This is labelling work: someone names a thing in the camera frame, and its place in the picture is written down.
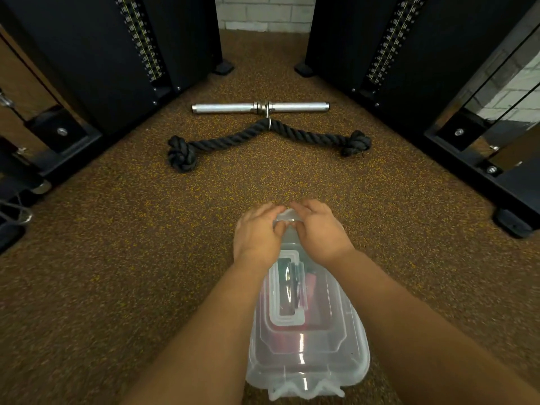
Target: speckled rubber flooring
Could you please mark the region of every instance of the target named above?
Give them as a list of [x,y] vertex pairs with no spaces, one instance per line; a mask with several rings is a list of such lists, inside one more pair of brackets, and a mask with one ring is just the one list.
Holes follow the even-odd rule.
[[[492,204],[319,78],[293,65],[307,36],[222,33],[236,69],[210,75],[34,207],[22,241],[0,256],[0,398],[6,404],[119,401],[232,261],[233,227],[256,203],[327,202],[354,244],[393,278],[540,388],[540,237],[495,227]],[[283,114],[308,131],[373,139],[364,157],[267,133],[167,165],[167,139],[211,138],[254,115],[196,116],[195,102],[330,101]],[[346,397],[398,403],[376,358]],[[246,403],[268,396],[246,386]],[[286,399],[278,403],[300,403]]]

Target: clear plastic container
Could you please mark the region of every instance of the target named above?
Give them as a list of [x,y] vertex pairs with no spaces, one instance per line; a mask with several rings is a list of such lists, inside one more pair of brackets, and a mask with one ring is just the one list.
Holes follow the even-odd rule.
[[[300,220],[287,210],[278,220]],[[278,261],[255,309],[246,381],[282,396],[311,399],[345,393],[369,368],[366,333],[334,277],[303,250],[287,228]]]

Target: straight bar attachment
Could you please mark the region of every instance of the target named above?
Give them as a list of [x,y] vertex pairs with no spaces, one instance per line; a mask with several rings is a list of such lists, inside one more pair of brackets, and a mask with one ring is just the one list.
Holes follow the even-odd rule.
[[327,112],[330,102],[194,103],[193,113]]

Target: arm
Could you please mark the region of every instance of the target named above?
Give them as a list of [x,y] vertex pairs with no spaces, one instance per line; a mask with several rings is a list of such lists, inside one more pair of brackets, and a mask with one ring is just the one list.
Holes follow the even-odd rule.
[[234,234],[234,263],[124,405],[237,404],[246,380],[253,313],[286,223],[272,228],[284,206],[248,211]]
[[327,205],[292,207],[304,221],[295,222],[302,246],[341,284],[405,403],[540,403],[530,385],[356,251]]

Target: rope handle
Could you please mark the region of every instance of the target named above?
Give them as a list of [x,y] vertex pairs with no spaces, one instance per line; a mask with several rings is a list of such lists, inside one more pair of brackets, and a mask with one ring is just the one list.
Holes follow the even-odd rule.
[[197,151],[212,152],[214,150],[228,149],[233,146],[253,139],[264,131],[274,131],[279,135],[301,142],[313,143],[321,146],[336,146],[341,148],[341,156],[351,156],[371,148],[372,142],[361,131],[355,130],[351,136],[335,135],[333,133],[313,133],[302,129],[294,129],[290,126],[269,118],[263,118],[250,125],[246,129],[234,135],[223,136],[217,139],[204,139],[186,142],[184,138],[172,136],[168,144],[168,162],[181,173],[189,172],[196,168],[198,163]]

